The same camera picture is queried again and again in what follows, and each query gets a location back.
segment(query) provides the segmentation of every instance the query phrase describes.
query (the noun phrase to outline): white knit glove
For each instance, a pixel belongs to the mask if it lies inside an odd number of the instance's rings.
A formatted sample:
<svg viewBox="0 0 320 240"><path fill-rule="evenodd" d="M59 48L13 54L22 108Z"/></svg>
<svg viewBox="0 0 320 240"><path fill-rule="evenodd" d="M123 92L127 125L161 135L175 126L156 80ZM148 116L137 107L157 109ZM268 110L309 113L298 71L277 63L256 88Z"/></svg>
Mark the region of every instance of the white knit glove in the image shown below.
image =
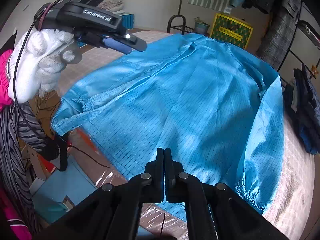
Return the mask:
<svg viewBox="0 0 320 240"><path fill-rule="evenodd" d="M8 94L12 100L13 73L25 36L26 33L14 48L7 64L7 76L10 79ZM81 59L73 34L50 29L37 31L34 28L19 60L16 77L18 103L25 103L38 91L41 95L54 90L60 72L66 65L79 63Z"/></svg>

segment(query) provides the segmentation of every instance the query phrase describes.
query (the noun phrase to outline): printed label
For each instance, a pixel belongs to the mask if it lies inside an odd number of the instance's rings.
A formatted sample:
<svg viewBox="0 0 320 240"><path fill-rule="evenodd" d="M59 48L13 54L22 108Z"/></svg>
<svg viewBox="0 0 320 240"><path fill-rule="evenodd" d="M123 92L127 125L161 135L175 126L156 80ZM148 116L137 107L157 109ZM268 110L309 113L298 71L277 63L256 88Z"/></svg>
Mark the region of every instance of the printed label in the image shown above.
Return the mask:
<svg viewBox="0 0 320 240"><path fill-rule="evenodd" d="M100 18L100 19L105 20L105 21L108 21L108 22L111 20L110 17L105 17L104 15L100 15L100 14L95 13L95 12L90 12L90 11L88 11L88 10L84 10L83 13L92 15L92 16L94 16L94 17Z"/></svg>
<svg viewBox="0 0 320 240"><path fill-rule="evenodd" d="M231 36L231 37L233 37L233 38L235 38L235 39L237 39L237 40L239 40L239 41L242 40L242 36L241 36L241 35L239 35L238 33L233 32L233 31L231 31L231 30L228 30L228 29L226 29L226 28L219 27L219 32L222 32L222 33L224 33L224 34L227 34L227 35L229 35L229 36Z"/></svg>

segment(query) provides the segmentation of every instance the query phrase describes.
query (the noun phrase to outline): yellow box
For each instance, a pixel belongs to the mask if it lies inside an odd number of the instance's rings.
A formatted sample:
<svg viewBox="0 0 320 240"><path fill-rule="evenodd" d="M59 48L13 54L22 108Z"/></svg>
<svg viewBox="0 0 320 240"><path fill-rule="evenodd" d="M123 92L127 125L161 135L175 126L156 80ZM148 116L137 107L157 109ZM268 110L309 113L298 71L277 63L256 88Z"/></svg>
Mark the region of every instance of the yellow box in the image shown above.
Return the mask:
<svg viewBox="0 0 320 240"><path fill-rule="evenodd" d="M246 49L251 38L253 28L246 22L216 13L210 38L234 44Z"/></svg>

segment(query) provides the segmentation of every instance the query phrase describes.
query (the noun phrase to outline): potted plant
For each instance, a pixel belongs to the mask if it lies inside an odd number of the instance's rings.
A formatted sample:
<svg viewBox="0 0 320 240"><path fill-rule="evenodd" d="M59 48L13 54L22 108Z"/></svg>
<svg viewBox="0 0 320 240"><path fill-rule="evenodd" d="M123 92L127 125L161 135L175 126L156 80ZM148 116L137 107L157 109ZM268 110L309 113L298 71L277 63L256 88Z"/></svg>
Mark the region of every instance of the potted plant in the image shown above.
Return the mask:
<svg viewBox="0 0 320 240"><path fill-rule="evenodd" d="M205 23L200 19L200 17L195 18L195 28L193 29L195 33L206 35L210 25Z"/></svg>

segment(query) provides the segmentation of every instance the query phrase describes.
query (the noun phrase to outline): clothes rack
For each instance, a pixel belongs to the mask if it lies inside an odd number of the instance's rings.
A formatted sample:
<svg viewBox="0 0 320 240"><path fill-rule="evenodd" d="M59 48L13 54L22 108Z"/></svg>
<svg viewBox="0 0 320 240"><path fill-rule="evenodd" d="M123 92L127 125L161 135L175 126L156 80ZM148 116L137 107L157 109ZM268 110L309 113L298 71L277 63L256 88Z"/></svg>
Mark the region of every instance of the clothes rack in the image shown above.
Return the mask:
<svg viewBox="0 0 320 240"><path fill-rule="evenodd" d="M184 35L185 32L186 33L193 33L193 28L186 26L186 18L183 15L180 15L181 5L182 5L182 0L180 0L180 3L179 3L178 14L172 15L168 21L167 33L170 33L171 29L181 31L181 35ZM172 21L175 18L182 18L182 20L183 20L182 25L172 26Z"/></svg>

